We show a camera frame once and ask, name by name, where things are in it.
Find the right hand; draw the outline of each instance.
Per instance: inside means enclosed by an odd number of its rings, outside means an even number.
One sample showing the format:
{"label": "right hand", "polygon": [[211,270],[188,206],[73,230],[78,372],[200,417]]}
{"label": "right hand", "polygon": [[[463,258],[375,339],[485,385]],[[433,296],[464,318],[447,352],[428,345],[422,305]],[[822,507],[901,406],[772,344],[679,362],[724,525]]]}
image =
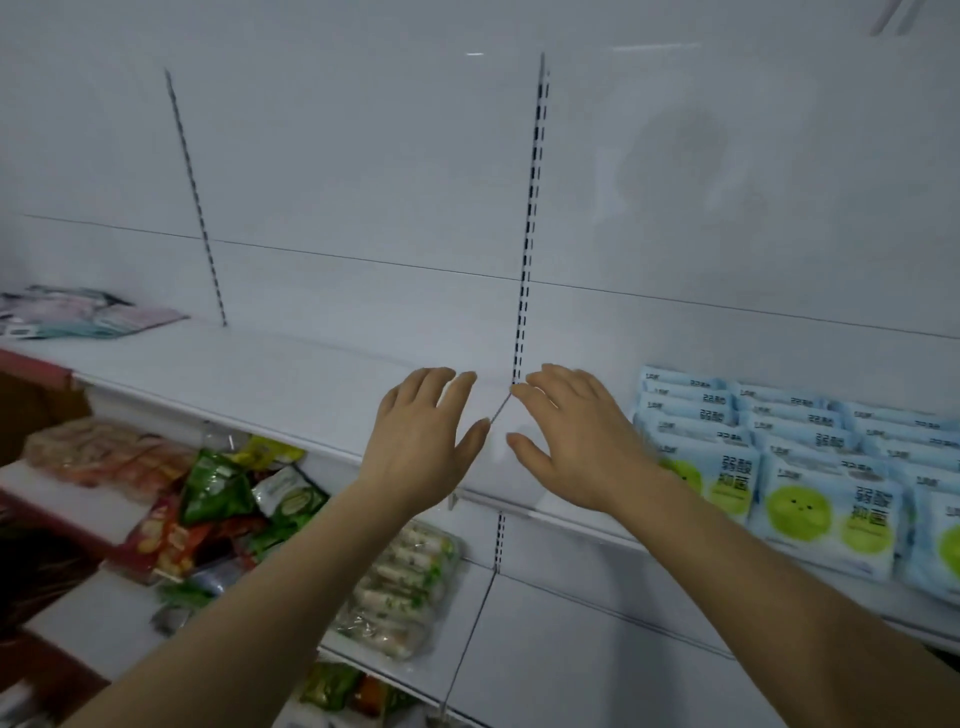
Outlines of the right hand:
{"label": "right hand", "polygon": [[507,435],[516,459],[551,493],[611,513],[625,489],[660,473],[607,388],[594,375],[556,364],[511,387],[543,431],[547,455],[517,432]]}

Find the forearm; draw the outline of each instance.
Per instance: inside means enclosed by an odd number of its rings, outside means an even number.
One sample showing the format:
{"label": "forearm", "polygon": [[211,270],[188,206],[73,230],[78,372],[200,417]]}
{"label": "forearm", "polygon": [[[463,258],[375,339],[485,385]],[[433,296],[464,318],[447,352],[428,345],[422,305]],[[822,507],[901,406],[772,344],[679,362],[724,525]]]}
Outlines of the forearm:
{"label": "forearm", "polygon": [[636,479],[614,515],[697,602],[789,725],[946,725],[960,707],[955,676],[918,643],[671,474]]}
{"label": "forearm", "polygon": [[270,725],[341,603],[406,523],[383,493],[360,481],[346,488],[70,728]]}

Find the packaged product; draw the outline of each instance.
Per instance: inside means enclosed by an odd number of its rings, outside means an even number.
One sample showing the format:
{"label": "packaged product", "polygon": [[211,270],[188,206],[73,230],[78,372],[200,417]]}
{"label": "packaged product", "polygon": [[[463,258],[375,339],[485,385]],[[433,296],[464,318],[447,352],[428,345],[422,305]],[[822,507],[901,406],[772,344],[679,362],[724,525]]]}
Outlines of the packaged product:
{"label": "packaged product", "polygon": [[847,427],[850,428],[857,420],[885,420],[886,422],[929,427],[930,429],[957,429],[960,427],[960,423],[951,417],[931,415],[927,412],[912,412],[907,409],[894,409],[893,407],[874,407],[856,401],[831,402],[829,407],[842,413]]}
{"label": "packaged product", "polygon": [[650,433],[650,439],[661,467],[676,473],[732,520],[746,522],[760,465],[755,448],[711,435],[695,439],[657,431]]}
{"label": "packaged product", "polygon": [[201,450],[183,485],[180,523],[221,521],[256,510],[243,467],[210,450]]}
{"label": "packaged product", "polygon": [[727,389],[724,380],[715,376],[692,375],[686,372],[674,372],[671,369],[661,369],[660,367],[647,366],[640,370],[640,382],[636,388],[638,392],[643,391],[643,383],[646,381],[662,382],[664,384],[686,384],[690,387],[702,387],[704,389]]}
{"label": "packaged product", "polygon": [[854,420],[851,429],[864,437],[879,435],[888,440],[902,440],[920,445],[935,445],[946,448],[960,448],[960,431],[949,429],[931,429],[916,425],[888,423],[884,420]]}
{"label": "packaged product", "polygon": [[707,404],[682,400],[679,397],[664,397],[651,392],[641,392],[636,404],[636,413],[646,417],[649,410],[659,410],[664,415],[687,417],[693,420],[705,420],[722,425],[736,425],[736,412],[728,404]]}
{"label": "packaged product", "polygon": [[329,713],[342,711],[363,677],[363,672],[350,665],[316,662],[307,673],[300,702],[313,703]]}
{"label": "packaged product", "polygon": [[670,384],[655,379],[646,379],[643,382],[643,391],[664,397],[679,397],[681,400],[704,401],[708,404],[732,405],[733,397],[723,389],[705,389],[692,387],[689,384]]}
{"label": "packaged product", "polygon": [[758,432],[766,432],[815,448],[841,448],[856,451],[860,447],[861,437],[859,433],[839,427],[811,425],[796,420],[785,420],[782,417],[758,415],[755,412],[744,412],[741,415],[740,424],[754,435]]}
{"label": "packaged product", "polygon": [[876,457],[905,460],[931,468],[960,472],[960,449],[944,445],[922,445],[906,440],[889,440],[882,435],[863,438],[863,451]]}
{"label": "packaged product", "polygon": [[780,417],[784,420],[794,420],[799,423],[822,427],[843,427],[843,420],[839,413],[829,409],[807,407],[805,404],[784,404],[778,401],[758,400],[747,395],[736,396],[734,403],[738,412],[753,412],[757,415]]}
{"label": "packaged product", "polygon": [[746,427],[721,425],[706,420],[692,420],[688,417],[671,417],[664,415],[658,409],[647,409],[634,415],[634,425],[645,431],[657,430],[675,435],[716,435],[722,440],[750,445],[750,430]]}
{"label": "packaged product", "polygon": [[826,397],[803,392],[796,389],[781,389],[780,387],[764,387],[759,384],[748,384],[735,381],[731,384],[731,391],[739,397],[753,397],[755,400],[780,402],[782,404],[798,404],[802,407],[827,409]]}
{"label": "packaged product", "polygon": [[801,561],[885,581],[902,514],[898,482],[791,454],[775,459],[750,530]]}

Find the light blue snack bag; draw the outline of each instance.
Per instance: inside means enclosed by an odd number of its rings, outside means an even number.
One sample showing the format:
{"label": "light blue snack bag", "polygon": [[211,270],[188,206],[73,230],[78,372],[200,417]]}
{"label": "light blue snack bag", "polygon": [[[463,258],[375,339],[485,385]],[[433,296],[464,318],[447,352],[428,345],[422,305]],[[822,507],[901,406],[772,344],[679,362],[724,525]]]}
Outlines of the light blue snack bag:
{"label": "light blue snack bag", "polygon": [[747,522],[760,464],[756,448],[710,435],[683,437],[660,430],[649,434],[662,468],[676,473],[732,521]]}
{"label": "light blue snack bag", "polygon": [[853,423],[857,420],[885,420],[889,423],[929,427],[930,429],[958,428],[955,419],[942,415],[931,415],[927,412],[911,412],[907,409],[894,409],[893,407],[874,407],[856,401],[831,402],[829,408],[842,413],[844,421],[850,429],[853,429]]}
{"label": "light blue snack bag", "polygon": [[960,474],[907,464],[900,466],[900,474],[914,483],[916,519],[903,578],[960,605]]}
{"label": "light blue snack bag", "polygon": [[839,413],[828,409],[807,407],[802,404],[784,404],[778,401],[758,400],[746,395],[737,395],[733,402],[738,412],[754,412],[757,415],[770,415],[784,420],[794,420],[799,423],[822,425],[823,427],[842,427],[842,417]]}
{"label": "light blue snack bag", "polygon": [[634,415],[634,425],[648,433],[660,430],[668,435],[676,434],[684,437],[707,435],[708,437],[719,437],[721,440],[732,440],[744,445],[751,444],[750,430],[745,427],[722,425],[706,420],[692,420],[689,417],[672,417],[671,415],[664,415],[658,409],[647,409],[642,413],[642,416],[638,412]]}
{"label": "light blue snack bag", "polygon": [[736,412],[729,405],[707,404],[682,400],[679,397],[664,397],[651,392],[641,392],[636,403],[636,413],[642,417],[643,413],[651,409],[657,409],[664,415],[674,417],[689,417],[693,420],[736,425]]}
{"label": "light blue snack bag", "polygon": [[826,409],[828,399],[801,392],[796,389],[780,389],[779,387],[762,387],[759,384],[747,384],[742,381],[735,381],[731,384],[731,390],[740,397],[753,397],[756,400],[777,401],[782,404],[798,404],[801,407],[816,407],[817,409]]}
{"label": "light blue snack bag", "polygon": [[644,380],[643,387],[644,392],[655,395],[679,397],[681,400],[704,401],[708,404],[733,407],[733,396],[725,389],[704,389],[703,387],[691,387],[689,384],[670,384],[654,379]]}
{"label": "light blue snack bag", "polygon": [[916,465],[942,468],[953,473],[960,472],[960,449],[958,448],[890,440],[882,435],[873,435],[863,438],[863,451],[876,457],[895,458]]}
{"label": "light blue snack bag", "polygon": [[672,369],[661,369],[660,367],[643,367],[640,370],[640,383],[636,390],[644,390],[643,382],[655,381],[663,384],[686,384],[690,387],[702,387],[704,389],[727,389],[727,384],[723,379],[716,376],[692,375],[686,372],[674,372]]}
{"label": "light blue snack bag", "polygon": [[888,423],[884,420],[854,420],[852,430],[864,437],[880,435],[888,440],[903,440],[920,445],[960,448],[960,432],[949,429],[930,429],[915,425]]}
{"label": "light blue snack bag", "polygon": [[794,420],[785,420],[781,417],[757,415],[754,412],[743,412],[740,415],[740,424],[749,429],[754,435],[766,432],[770,435],[796,440],[798,443],[810,445],[814,448],[842,448],[856,451],[860,447],[861,435],[839,427],[823,427],[809,423],[799,423]]}
{"label": "light blue snack bag", "polygon": [[898,482],[788,455],[775,458],[750,530],[801,561],[886,581],[902,512]]}

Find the hand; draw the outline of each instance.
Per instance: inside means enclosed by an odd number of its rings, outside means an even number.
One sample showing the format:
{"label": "hand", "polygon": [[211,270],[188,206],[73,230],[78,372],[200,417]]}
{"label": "hand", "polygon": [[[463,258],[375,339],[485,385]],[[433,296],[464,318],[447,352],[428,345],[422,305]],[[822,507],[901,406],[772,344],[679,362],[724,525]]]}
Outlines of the hand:
{"label": "hand", "polygon": [[574,505],[611,513],[622,492],[660,472],[639,433],[594,375],[544,364],[527,381],[510,391],[537,421],[550,454],[517,432],[507,435],[507,444],[548,491]]}
{"label": "hand", "polygon": [[453,492],[490,431],[490,420],[480,420],[456,444],[457,425],[477,375],[455,375],[446,367],[417,369],[387,393],[376,413],[358,480],[397,497],[409,518]]}

